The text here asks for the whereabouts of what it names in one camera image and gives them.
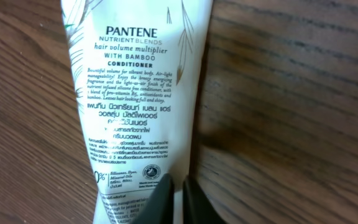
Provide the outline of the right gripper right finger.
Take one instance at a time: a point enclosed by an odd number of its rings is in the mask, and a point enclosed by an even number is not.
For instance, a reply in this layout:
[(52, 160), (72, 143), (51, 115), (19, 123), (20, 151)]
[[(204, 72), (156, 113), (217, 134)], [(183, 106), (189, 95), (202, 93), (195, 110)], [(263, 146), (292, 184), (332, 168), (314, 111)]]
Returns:
[(183, 183), (184, 224), (226, 224), (211, 205), (200, 185), (191, 176)]

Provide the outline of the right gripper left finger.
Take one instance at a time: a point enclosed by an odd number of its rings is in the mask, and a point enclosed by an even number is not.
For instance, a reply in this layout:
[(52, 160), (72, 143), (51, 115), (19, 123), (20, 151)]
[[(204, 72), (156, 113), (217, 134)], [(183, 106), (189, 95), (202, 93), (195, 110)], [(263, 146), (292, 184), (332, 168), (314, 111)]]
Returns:
[(174, 191), (171, 175), (164, 174), (132, 224), (172, 224)]

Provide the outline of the white Pantene tube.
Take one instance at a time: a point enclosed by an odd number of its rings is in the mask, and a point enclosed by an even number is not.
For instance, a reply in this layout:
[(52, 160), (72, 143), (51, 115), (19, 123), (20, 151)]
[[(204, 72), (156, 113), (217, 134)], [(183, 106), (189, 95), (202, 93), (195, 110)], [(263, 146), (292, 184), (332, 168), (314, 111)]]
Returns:
[(150, 196), (182, 183), (212, 0), (61, 0), (71, 74), (98, 196), (95, 223), (156, 218)]

